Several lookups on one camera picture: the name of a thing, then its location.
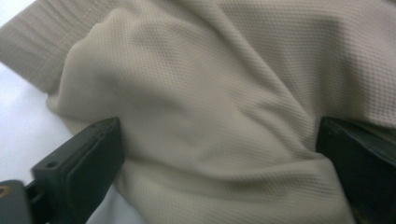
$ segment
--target ribbed cuff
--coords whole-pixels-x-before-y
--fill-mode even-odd
[[[35,1],[0,29],[0,62],[40,90],[56,90],[67,52],[116,2]]]

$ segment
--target beige fabric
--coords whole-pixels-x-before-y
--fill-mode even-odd
[[[75,132],[120,117],[147,223],[353,223],[318,121],[396,128],[395,39],[389,1],[38,1],[0,61]]]

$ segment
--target textured cloth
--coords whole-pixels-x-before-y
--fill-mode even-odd
[[[390,1],[48,0],[0,61],[73,132],[120,117],[147,223],[353,223],[318,121],[396,128],[395,40]]]

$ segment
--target white surface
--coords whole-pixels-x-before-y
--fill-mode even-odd
[[[0,26],[32,0],[0,0]],[[30,168],[72,134],[46,107],[47,94],[38,91],[0,63],[0,181],[32,181]],[[144,223],[135,209],[110,188],[88,223]]]

